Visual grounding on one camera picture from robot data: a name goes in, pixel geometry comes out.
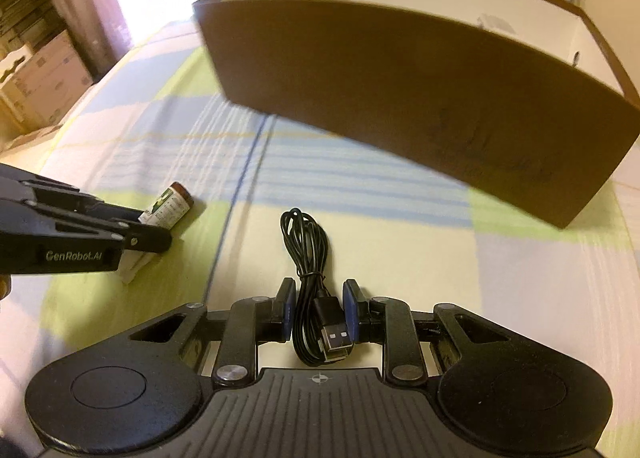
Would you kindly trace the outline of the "person's left hand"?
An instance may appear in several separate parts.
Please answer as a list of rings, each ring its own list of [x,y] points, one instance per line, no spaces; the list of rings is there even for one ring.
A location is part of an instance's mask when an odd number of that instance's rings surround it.
[[[9,275],[0,276],[0,300],[5,299],[11,293],[11,277]]]

